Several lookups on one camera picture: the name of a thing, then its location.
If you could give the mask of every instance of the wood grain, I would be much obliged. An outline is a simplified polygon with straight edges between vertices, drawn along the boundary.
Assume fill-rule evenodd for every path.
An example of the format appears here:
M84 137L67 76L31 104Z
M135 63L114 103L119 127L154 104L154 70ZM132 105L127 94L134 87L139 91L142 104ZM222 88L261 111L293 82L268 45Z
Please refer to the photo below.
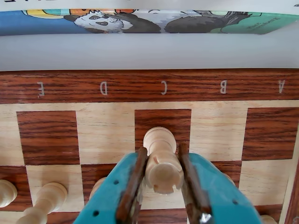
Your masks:
M240 161L247 107L227 106L192 108L190 152L209 161Z
M96 103L76 111L76 116L81 164L118 163L135 152L133 108Z
M89 201L89 195L94 184L101 178L106 177L116 164L87 164L81 165L84 203Z
M297 164L297 170L285 224L299 224L299 162Z
M47 224L72 224L79 212L52 212L48 214Z
M17 188L18 195L8 206L0 208L0 211L24 211L32 206L25 166L0 166L1 179L10 181Z
M291 159L299 108L249 108L242 161Z
M148 130L161 126L169 129L179 143L190 142L190 109L135 110L135 149L143 146L143 138Z
M282 204L292 160L242 161L239 190L253 205Z
M186 209L156 209L140 210L138 216L139 224L186 224Z
M220 92L223 80L226 94ZM279 80L285 80L281 93ZM107 95L101 82L107 82ZM0 73L0 92L2 104L298 99L299 70L7 71Z
M227 174L239 187L242 161L213 161L212 162L221 172Z
M258 213L262 215L271 216L277 223L280 219L282 204L258 205L255 206Z
M23 166L16 112L0 111L0 166Z
M33 204L37 193L47 183L62 184L67 192L67 198L58 212L77 212L84 207L82 175L80 165L49 165L26 166L30 193Z
M17 112L26 165L79 164L75 111Z

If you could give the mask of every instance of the pawn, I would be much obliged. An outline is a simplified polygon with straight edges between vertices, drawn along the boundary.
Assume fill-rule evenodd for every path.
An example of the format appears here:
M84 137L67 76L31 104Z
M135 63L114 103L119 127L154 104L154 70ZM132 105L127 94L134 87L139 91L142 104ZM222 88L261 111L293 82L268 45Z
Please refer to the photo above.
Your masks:
M262 215L261 220L263 224L277 224L277 222L271 216L268 215Z
M8 206L17 197L17 189L6 180L0 180L0 208Z
M36 204L24 210L24 216L16 224L46 224L47 215L61 208L67 191L59 183L48 183L37 193Z
M89 195L89 200L92 198L92 196L94 195L94 193L97 191L97 189L99 189L100 185L104 182L106 178L103 177L101 179L99 179L93 186L93 189L92 191L90 192L90 195Z

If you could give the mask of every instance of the screw hole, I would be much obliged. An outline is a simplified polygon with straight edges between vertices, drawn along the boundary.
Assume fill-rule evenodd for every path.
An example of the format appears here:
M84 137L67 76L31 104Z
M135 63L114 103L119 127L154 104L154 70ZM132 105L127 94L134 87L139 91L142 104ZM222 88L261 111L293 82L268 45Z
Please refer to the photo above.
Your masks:
M98 210L95 210L95 211L93 211L93 217L96 217L96 216L98 216L99 215L99 211Z
M235 205L239 204L235 199L233 199L233 203L234 203Z

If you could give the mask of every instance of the wooden chessboard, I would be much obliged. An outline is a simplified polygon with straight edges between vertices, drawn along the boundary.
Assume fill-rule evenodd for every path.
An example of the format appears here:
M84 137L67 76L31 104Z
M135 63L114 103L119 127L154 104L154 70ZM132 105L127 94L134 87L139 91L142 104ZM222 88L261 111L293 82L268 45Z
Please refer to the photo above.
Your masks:
M298 120L299 70L1 72L0 179L18 196L0 223L14 224L48 182L69 192L48 223L72 223L95 182L164 126L260 214L298 224ZM184 207L179 190L147 189L138 223L186 223Z

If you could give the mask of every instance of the wooden chess piece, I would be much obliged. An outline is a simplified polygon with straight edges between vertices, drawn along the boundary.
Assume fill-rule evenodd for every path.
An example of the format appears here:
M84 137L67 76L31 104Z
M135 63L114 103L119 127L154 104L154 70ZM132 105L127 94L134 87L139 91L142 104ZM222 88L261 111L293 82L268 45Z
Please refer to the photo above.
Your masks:
M268 215L262 215L261 220L263 224L277 224L277 222L271 216Z
M17 189L6 180L0 180L0 208L8 206L17 197Z
M235 182L233 181L233 179L232 178L230 178L230 176L229 175L227 175L227 174L225 174L225 173L223 173L228 179L229 179L229 181L231 181L234 185L235 185Z
M97 189L100 187L100 185L104 182L106 178L103 177L101 179L99 179L93 186L93 189L92 191L90 192L90 195L89 195L89 200L92 198L93 194L97 191Z
M48 183L37 193L33 207L24 210L24 216L16 224L46 224L47 215L61 208L67 198L67 191L59 183Z
M172 193L173 186L180 189L184 172L175 155L177 143L171 131L164 127L150 129L144 136L143 146L149 155L145 170L147 185L160 194Z

